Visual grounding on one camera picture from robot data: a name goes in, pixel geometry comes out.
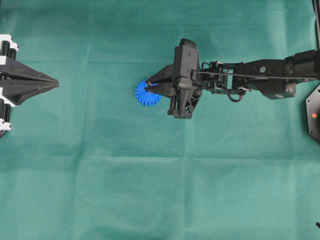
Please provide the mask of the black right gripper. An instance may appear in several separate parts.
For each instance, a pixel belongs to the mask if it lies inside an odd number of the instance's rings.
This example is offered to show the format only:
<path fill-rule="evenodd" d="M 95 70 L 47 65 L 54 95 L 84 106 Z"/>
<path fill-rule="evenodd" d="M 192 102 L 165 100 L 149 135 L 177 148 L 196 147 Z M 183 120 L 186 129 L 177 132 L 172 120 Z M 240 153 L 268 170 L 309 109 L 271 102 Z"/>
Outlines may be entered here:
<path fill-rule="evenodd" d="M 199 62 L 193 67 L 187 67 L 187 77 L 174 76 L 174 65 L 168 64 L 149 78 L 149 92 L 170 98 L 168 115 L 177 119 L 191 119 L 193 111 L 202 95 L 202 90 L 196 86 L 200 74 Z"/>

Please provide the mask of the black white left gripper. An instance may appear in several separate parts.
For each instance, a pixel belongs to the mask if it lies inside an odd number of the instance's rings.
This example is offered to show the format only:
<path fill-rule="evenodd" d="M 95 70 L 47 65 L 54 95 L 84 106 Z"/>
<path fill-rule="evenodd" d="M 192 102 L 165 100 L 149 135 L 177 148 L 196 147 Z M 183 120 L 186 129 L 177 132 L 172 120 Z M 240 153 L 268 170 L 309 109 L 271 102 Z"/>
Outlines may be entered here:
<path fill-rule="evenodd" d="M 0 137 L 12 129 L 11 108 L 59 87 L 59 81 L 15 60 L 19 46 L 10 34 L 0 35 Z M 9 80 L 9 76 L 23 80 Z"/>

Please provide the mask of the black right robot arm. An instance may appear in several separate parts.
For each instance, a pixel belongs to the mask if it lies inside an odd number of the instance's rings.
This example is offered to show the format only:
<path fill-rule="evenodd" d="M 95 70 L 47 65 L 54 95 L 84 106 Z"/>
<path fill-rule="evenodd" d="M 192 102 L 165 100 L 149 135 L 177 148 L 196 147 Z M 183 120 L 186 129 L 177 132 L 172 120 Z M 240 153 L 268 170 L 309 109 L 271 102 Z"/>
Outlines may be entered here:
<path fill-rule="evenodd" d="M 285 59 L 260 59 L 251 62 L 203 62 L 188 66 L 186 76 L 174 76 L 167 65 L 146 81 L 145 90 L 170 99 L 168 115 L 191 119 L 204 90 L 226 95 L 233 103 L 252 91 L 269 99 L 292 98 L 297 84 L 319 80 L 320 52 L 309 50 Z"/>

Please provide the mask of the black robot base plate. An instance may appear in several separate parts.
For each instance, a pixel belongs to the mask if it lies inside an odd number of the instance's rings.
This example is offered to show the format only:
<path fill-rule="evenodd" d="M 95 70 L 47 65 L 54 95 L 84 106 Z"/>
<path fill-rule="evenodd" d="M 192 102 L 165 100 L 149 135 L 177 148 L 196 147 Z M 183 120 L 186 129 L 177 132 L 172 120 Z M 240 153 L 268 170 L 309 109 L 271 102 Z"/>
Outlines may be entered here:
<path fill-rule="evenodd" d="M 320 144 L 320 86 L 306 98 L 306 116 L 309 136 Z"/>

